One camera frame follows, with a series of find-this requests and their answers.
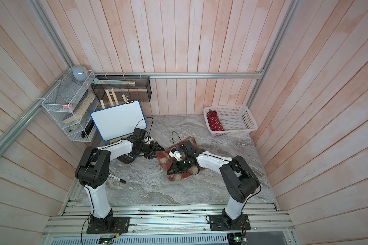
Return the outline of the red plaid skirt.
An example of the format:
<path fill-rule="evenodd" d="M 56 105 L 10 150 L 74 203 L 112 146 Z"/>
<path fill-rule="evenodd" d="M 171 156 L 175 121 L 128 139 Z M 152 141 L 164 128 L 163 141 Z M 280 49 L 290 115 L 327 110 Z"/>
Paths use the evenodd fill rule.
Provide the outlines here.
<path fill-rule="evenodd" d="M 191 153 L 199 151 L 199 146 L 195 138 L 189 136 L 177 145 L 173 145 L 163 152 L 156 153 L 159 165 L 166 172 L 167 178 L 171 182 L 183 180 L 191 175 L 197 175 L 200 171 L 204 170 L 204 168 L 195 163 L 194 158 L 189 157 L 187 151 L 181 148 L 186 142 L 192 144 L 192 148 L 190 149 Z M 180 160 L 169 155 L 172 150 L 176 150 L 177 147 L 179 147 L 178 152 L 180 153 Z"/>

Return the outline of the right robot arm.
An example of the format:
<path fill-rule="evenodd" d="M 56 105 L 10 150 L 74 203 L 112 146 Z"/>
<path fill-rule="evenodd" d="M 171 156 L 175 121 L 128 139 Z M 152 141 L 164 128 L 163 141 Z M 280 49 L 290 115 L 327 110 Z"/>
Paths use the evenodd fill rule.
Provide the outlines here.
<path fill-rule="evenodd" d="M 230 195 L 222 216 L 231 223 L 242 216 L 247 201 L 262 190 L 259 179 L 241 156 L 218 156 L 203 149 L 196 149 L 190 141 L 173 147 L 168 155 L 173 160 L 167 171 L 169 175 L 188 173 L 194 166 L 221 174 Z"/>

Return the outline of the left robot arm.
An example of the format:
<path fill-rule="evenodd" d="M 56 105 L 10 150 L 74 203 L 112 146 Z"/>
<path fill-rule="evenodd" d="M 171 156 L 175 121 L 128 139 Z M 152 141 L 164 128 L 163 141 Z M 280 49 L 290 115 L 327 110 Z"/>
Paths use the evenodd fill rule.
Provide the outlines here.
<path fill-rule="evenodd" d="M 116 143 L 102 147 L 87 147 L 75 171 L 75 178 L 86 190 L 92 207 L 93 218 L 106 219 L 111 206 L 106 196 L 105 182 L 109 177 L 110 162 L 119 159 L 124 164 L 132 163 L 137 157 L 156 158 L 157 152 L 165 149 L 147 132 L 135 128 L 135 132 Z"/>

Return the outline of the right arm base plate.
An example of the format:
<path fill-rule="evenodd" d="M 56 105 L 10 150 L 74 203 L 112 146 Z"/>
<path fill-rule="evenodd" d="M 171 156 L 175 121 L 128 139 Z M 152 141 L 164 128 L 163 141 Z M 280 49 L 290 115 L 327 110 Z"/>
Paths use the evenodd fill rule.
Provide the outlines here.
<path fill-rule="evenodd" d="M 251 229 L 247 214 L 241 214 L 237 219 L 230 219 L 226 214 L 207 215 L 206 221 L 211 231 L 247 231 Z"/>

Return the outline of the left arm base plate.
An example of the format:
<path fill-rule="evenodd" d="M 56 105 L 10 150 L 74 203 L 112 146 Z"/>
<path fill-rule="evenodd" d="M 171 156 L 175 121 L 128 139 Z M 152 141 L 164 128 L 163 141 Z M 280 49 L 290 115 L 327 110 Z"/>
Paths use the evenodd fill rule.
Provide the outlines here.
<path fill-rule="evenodd" d="M 123 234 L 128 232 L 130 217 L 107 216 L 106 218 L 96 218 L 91 216 L 87 234 Z"/>

